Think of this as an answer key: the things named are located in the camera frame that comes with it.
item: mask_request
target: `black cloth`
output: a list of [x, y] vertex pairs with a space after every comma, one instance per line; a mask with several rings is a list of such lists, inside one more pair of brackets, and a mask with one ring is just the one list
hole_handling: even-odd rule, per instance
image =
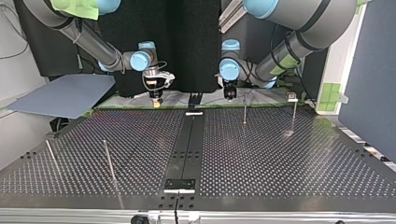
[[[103, 38], [121, 52], [154, 41], [163, 70], [177, 77], [171, 89], [213, 92], [217, 88], [221, 35], [220, 0], [123, 0], [120, 8], [100, 18]], [[146, 91], [141, 73], [115, 73], [121, 96]]]

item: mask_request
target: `vertical rod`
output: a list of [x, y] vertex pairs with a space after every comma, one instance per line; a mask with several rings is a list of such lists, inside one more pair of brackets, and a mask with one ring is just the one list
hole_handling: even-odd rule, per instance
[[47, 148], [49, 149], [49, 154], [50, 154], [50, 156], [52, 157], [53, 160], [56, 160], [55, 154], [53, 154], [52, 147], [51, 147], [51, 145], [50, 145], [50, 141], [49, 141], [49, 140], [46, 140], [46, 144], [47, 144]]
[[296, 112], [297, 112], [297, 103], [298, 103], [298, 102], [295, 102], [295, 103], [294, 103], [293, 119], [295, 119], [295, 118], [296, 118]]
[[103, 140], [103, 146], [105, 147], [106, 155], [107, 155], [107, 161], [108, 161], [108, 166], [110, 167], [110, 172], [113, 177], [114, 181], [117, 181], [116, 179], [116, 174], [114, 173], [113, 169], [113, 162], [110, 157], [110, 151], [108, 150], [108, 145], [107, 145], [107, 140]]
[[247, 105], [247, 99], [248, 99], [248, 95], [245, 94], [245, 100], [244, 100], [244, 124], [247, 124], [247, 113], [248, 113], [248, 105]]

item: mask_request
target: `white panel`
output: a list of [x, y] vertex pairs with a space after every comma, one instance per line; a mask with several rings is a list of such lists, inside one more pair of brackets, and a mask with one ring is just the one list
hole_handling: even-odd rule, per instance
[[[0, 0], [14, 6], [12, 0]], [[1, 7], [21, 29], [19, 20], [8, 9]], [[0, 14], [0, 58], [21, 52], [26, 42], [20, 38]], [[15, 161], [26, 151], [38, 146], [50, 132], [50, 117], [14, 113], [2, 107], [18, 97], [44, 85], [30, 49], [22, 55], [0, 59], [0, 169]]]
[[51, 117], [0, 112], [0, 170], [44, 141]]
[[[365, 15], [365, 9], [366, 6], [363, 6], [361, 12], [358, 15], [355, 15], [346, 32], [330, 46], [318, 99], [320, 99], [322, 87], [325, 83], [340, 83], [341, 93], [345, 92], [347, 79], [349, 77], [357, 43], [361, 33], [361, 24]], [[341, 104], [338, 104], [335, 112], [317, 112], [320, 115], [338, 115], [340, 105]]]
[[[13, 6], [11, 0], [1, 1]], [[21, 29], [19, 21], [8, 9], [1, 7], [15, 24]], [[26, 42], [20, 38], [0, 16], [0, 58], [21, 52]], [[35, 90], [45, 84], [44, 78], [40, 76], [35, 60], [30, 49], [22, 55], [0, 60], [0, 102], [15, 99], [17, 96]]]

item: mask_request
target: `green label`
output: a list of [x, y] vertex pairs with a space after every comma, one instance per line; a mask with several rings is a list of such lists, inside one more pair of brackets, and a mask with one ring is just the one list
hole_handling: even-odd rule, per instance
[[[291, 56], [291, 55], [287, 55], [282, 62], [280, 62], [280, 65], [282, 65], [285, 68], [292, 68], [298, 65], [298, 62]], [[283, 70], [280, 67], [275, 67], [272, 71], [271, 71], [271, 75], [274, 76], [279, 76], [280, 74], [284, 73], [285, 70]]]
[[341, 84], [325, 83], [320, 95], [318, 111], [333, 112], [337, 108], [337, 104], [341, 96]]

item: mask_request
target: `perforated metal table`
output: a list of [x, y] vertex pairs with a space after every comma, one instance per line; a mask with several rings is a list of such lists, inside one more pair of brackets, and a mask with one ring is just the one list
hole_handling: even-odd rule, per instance
[[396, 174], [309, 108], [184, 112], [95, 112], [51, 141], [57, 160], [42, 145], [1, 171], [0, 207], [396, 214]]

